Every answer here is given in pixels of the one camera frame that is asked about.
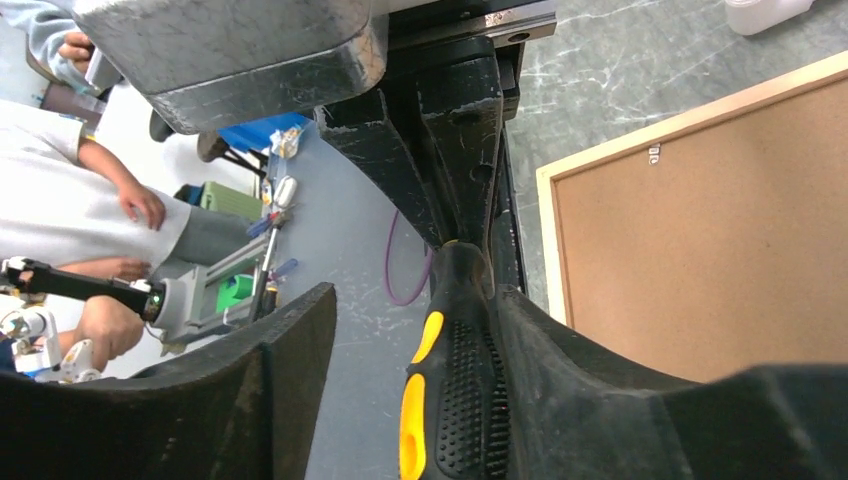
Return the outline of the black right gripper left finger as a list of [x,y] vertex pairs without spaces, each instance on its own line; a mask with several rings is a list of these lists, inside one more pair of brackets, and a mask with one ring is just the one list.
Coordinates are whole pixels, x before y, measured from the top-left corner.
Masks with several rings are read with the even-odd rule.
[[5,479],[301,479],[332,354],[321,283],[128,379],[1,379]]

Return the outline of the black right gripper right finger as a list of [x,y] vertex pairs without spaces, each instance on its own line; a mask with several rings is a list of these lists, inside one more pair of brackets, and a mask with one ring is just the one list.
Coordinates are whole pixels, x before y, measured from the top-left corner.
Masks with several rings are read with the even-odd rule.
[[512,479],[843,479],[847,369],[761,365],[698,384],[630,361],[502,287]]

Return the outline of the black yellow screwdriver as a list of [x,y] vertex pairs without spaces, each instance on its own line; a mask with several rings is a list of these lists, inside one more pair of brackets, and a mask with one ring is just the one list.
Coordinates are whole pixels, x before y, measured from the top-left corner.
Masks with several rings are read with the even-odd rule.
[[399,476],[504,479],[510,408],[490,330],[487,261],[477,246],[452,241],[431,271],[431,301],[401,401]]

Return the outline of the wooden picture frame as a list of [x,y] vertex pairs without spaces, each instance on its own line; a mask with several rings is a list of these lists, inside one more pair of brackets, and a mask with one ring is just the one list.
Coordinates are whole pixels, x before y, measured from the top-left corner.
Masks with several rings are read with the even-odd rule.
[[847,361],[847,56],[537,172],[550,315],[694,381]]

